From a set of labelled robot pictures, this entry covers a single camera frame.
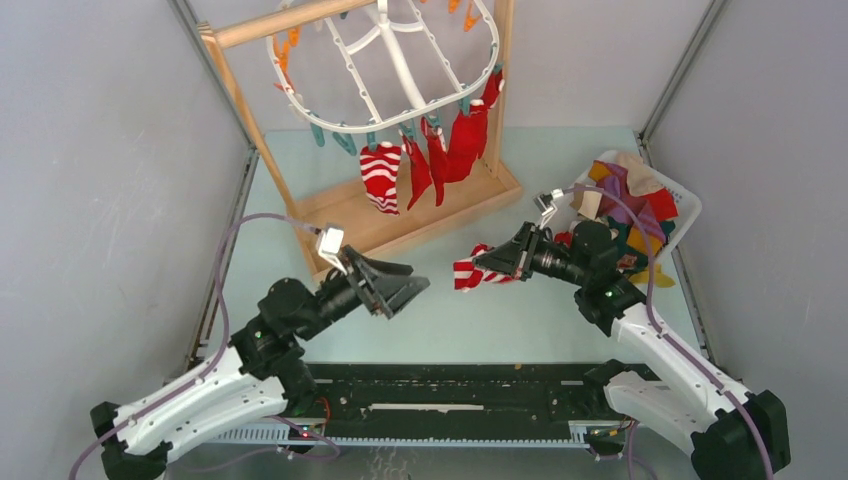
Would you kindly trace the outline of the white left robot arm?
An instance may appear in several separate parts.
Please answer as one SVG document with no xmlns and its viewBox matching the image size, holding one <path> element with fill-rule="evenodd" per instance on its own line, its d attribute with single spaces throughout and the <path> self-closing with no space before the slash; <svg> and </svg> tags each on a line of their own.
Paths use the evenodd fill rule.
<svg viewBox="0 0 848 480">
<path fill-rule="evenodd" d="M 390 319 L 430 285 L 410 265 L 370 259 L 351 246 L 343 268 L 312 290 L 294 278 L 270 286 L 258 313 L 213 356 L 135 402 L 90 412 L 109 479 L 157 479 L 185 453 L 226 431 L 272 415 L 304 416 L 317 384 L 303 342 L 363 307 Z"/>
</svg>

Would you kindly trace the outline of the red white striped sock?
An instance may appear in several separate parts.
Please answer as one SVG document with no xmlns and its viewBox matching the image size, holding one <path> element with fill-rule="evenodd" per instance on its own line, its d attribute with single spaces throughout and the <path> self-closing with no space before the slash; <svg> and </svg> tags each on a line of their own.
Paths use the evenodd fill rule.
<svg viewBox="0 0 848 480">
<path fill-rule="evenodd" d="M 490 245 L 479 243 L 468 257 L 453 262 L 453 282 L 456 291 L 468 292 L 484 284 L 504 285 L 515 281 L 512 277 L 479 268 L 473 263 L 474 258 L 492 249 Z"/>
<path fill-rule="evenodd" d="M 379 212 L 391 216 L 399 214 L 397 177 L 402 149 L 383 141 L 376 152 L 364 147 L 360 152 L 360 173 L 365 196 Z"/>
</svg>

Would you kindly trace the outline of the red Santa sock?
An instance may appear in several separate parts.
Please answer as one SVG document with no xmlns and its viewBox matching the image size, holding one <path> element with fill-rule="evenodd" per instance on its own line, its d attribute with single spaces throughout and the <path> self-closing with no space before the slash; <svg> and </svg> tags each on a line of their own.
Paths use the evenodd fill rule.
<svg viewBox="0 0 848 480">
<path fill-rule="evenodd" d="M 460 111 L 452 125 L 447 152 L 447 183 L 466 179 L 482 156 L 488 135 L 488 107 L 482 99 L 470 102 L 468 114 Z"/>
<path fill-rule="evenodd" d="M 441 206 L 445 199 L 445 185 L 448 173 L 448 157 L 443 130 L 434 125 L 427 117 L 420 121 L 421 131 L 425 137 L 431 177 L 435 188 L 435 205 Z"/>
<path fill-rule="evenodd" d="M 496 75 L 493 75 L 491 73 L 487 79 L 483 93 L 480 97 L 482 105 L 485 106 L 487 109 L 491 109 L 497 103 L 497 100 L 501 92 L 503 91 L 504 86 L 505 78 L 503 69 L 500 73 Z"/>
<path fill-rule="evenodd" d="M 410 163 L 411 194 L 407 209 L 411 210 L 432 185 L 429 165 L 417 142 L 411 136 L 401 134 L 402 151 Z"/>
</svg>

